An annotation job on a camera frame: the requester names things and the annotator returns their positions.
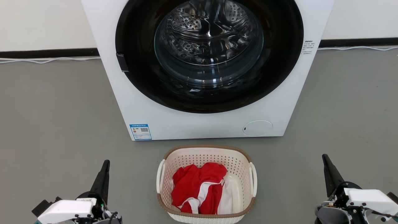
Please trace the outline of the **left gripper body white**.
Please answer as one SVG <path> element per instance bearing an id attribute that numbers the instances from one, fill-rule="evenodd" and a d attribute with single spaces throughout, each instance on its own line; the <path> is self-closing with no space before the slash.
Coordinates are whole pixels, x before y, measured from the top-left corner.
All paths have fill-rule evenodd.
<path id="1" fill-rule="evenodd" d="M 106 197 L 91 191 L 75 200 L 56 197 L 54 202 L 43 200 L 32 213 L 36 224 L 121 224 L 122 216 L 108 209 Z"/>

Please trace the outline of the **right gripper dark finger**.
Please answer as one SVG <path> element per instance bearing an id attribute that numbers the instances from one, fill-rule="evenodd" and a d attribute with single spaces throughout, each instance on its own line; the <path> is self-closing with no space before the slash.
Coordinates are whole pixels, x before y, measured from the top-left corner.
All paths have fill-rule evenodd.
<path id="1" fill-rule="evenodd" d="M 344 182 L 344 179 L 327 154 L 322 155 L 322 160 L 324 165 L 326 193 L 327 197 L 330 197 L 340 183 Z"/>

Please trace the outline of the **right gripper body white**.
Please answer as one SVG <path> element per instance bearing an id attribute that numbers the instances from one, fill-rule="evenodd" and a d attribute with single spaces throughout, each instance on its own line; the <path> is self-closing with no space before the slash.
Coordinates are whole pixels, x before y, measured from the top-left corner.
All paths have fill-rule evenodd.
<path id="1" fill-rule="evenodd" d="M 368 216 L 397 222 L 397 196 L 378 189 L 359 189 L 352 182 L 328 184 L 329 224 L 368 224 Z"/>

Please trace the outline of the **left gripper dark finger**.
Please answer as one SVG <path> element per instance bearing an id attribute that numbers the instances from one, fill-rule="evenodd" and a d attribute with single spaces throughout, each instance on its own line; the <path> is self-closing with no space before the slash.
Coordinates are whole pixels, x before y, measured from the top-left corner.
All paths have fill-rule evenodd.
<path id="1" fill-rule="evenodd" d="M 105 160 L 98 172 L 90 192 L 101 197 L 104 204 L 108 204 L 110 160 Z"/>

